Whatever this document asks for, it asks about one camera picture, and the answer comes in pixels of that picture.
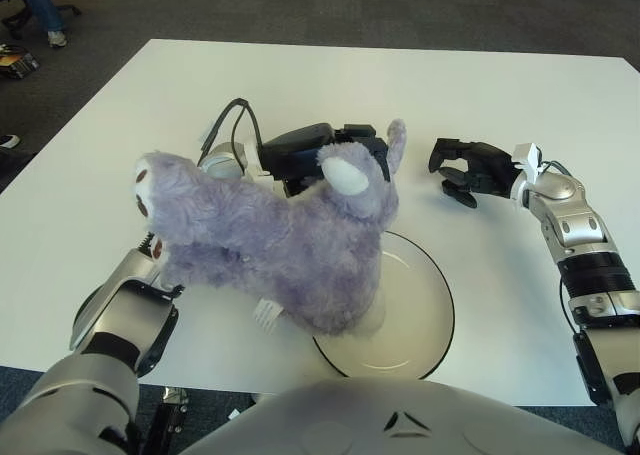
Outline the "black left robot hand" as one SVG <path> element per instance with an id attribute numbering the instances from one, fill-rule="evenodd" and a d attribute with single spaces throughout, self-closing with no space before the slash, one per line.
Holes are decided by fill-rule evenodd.
<path id="1" fill-rule="evenodd" d="M 386 161 L 388 145 L 376 136 L 371 125 L 345 124 L 333 129 L 317 123 L 282 134 L 258 149 L 262 168 L 283 183 L 286 197 L 300 194 L 324 176 L 317 163 L 318 151 L 330 144 L 357 142 L 364 145 L 390 180 Z"/>

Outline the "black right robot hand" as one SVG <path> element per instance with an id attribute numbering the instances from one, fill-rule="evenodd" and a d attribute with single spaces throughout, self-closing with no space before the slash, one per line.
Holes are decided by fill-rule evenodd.
<path id="1" fill-rule="evenodd" d="M 445 195 L 472 209 L 477 207 L 473 193 L 508 199 L 521 173 L 511 156 L 493 145 L 448 138 L 437 139 L 428 170 L 444 177 Z"/>

